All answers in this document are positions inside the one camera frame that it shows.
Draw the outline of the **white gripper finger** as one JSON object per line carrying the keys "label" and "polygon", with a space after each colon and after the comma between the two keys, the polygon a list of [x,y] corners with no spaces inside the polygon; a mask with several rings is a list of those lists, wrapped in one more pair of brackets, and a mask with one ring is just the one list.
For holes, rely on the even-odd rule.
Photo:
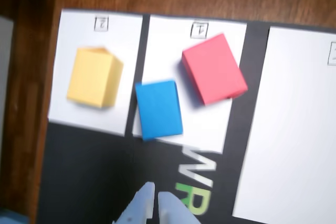
{"label": "white gripper finger", "polygon": [[117,221],[112,223],[146,223],[153,218],[153,208],[155,199],[155,183],[146,182],[134,195],[131,202],[122,212]]}
{"label": "white gripper finger", "polygon": [[160,224],[201,224],[189,209],[170,192],[158,193]]}

